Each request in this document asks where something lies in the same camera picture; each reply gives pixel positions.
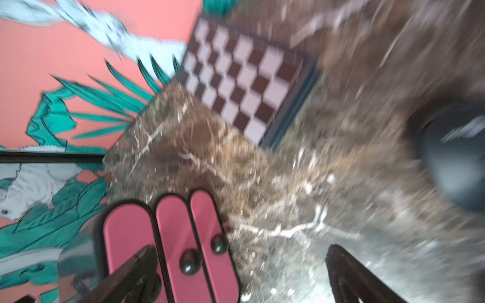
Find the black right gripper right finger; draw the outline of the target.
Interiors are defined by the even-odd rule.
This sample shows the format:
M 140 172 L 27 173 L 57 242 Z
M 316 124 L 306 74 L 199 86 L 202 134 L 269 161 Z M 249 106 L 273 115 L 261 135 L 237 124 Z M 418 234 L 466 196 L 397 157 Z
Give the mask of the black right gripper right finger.
M 335 302 L 405 301 L 342 246 L 330 245 L 325 261 Z

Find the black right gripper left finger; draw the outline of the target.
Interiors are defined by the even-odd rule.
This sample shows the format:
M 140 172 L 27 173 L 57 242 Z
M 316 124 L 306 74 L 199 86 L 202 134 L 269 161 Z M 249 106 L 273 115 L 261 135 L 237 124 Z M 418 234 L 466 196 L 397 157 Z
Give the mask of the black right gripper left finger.
M 80 302 L 154 302 L 159 295 L 157 265 L 156 249 L 147 245 Z

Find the black drawer cabinet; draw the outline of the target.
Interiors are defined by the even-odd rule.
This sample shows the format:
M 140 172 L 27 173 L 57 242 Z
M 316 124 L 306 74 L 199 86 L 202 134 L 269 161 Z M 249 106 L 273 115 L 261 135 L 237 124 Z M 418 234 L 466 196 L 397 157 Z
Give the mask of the black drawer cabinet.
M 192 212 L 190 209 L 190 199 L 185 201 L 181 198 L 188 208 L 189 217 L 192 224 L 192 229 L 198 245 L 198 249 L 202 253 L 201 244 L 199 242 Z M 165 261 L 164 252 L 162 250 L 162 242 L 159 234 L 155 210 L 158 202 L 150 207 L 154 211 L 155 228 L 158 232 L 158 240 L 160 252 L 162 253 L 162 264 L 164 266 L 165 274 L 169 280 L 169 291 L 174 300 L 171 289 L 171 282 L 168 274 L 167 263 Z M 105 268 L 104 250 L 102 249 L 101 233 L 96 227 L 98 216 L 92 223 L 83 229 L 67 246 L 62 250 L 58 260 L 58 280 L 59 280 L 59 301 L 60 302 L 79 302 L 84 296 L 91 292 L 102 280 L 109 275 Z M 216 302 L 213 295 L 212 287 L 208 278 L 205 260 L 202 253 L 203 272 L 207 281 L 208 289 L 212 298 L 211 302 Z M 161 291 L 160 278 L 157 276 L 156 286 Z

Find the pink drawer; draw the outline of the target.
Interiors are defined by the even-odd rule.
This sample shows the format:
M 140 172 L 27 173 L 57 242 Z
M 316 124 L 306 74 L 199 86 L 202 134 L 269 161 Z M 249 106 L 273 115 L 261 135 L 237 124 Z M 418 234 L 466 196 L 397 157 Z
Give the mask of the pink drawer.
M 204 190 L 195 191 L 190 198 L 190 209 L 215 301 L 239 302 L 239 281 L 229 251 L 229 241 L 211 194 Z
M 108 274 L 114 273 L 141 248 L 148 245 L 155 247 L 156 274 L 161 282 L 161 291 L 155 302 L 173 301 L 169 291 L 169 280 L 162 264 L 154 211 L 148 204 L 136 199 L 124 199 L 110 204 L 97 219 L 96 227 L 101 233 Z
M 188 208 L 178 196 L 168 195 L 155 210 L 165 261 L 176 302 L 211 302 Z

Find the black computer mouse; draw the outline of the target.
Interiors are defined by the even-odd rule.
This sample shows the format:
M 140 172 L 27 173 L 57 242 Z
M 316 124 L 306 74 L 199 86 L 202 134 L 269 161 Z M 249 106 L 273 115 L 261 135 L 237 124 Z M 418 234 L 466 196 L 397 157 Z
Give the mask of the black computer mouse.
M 484 211 L 484 99 L 434 100 L 405 131 L 437 190 L 454 205 Z

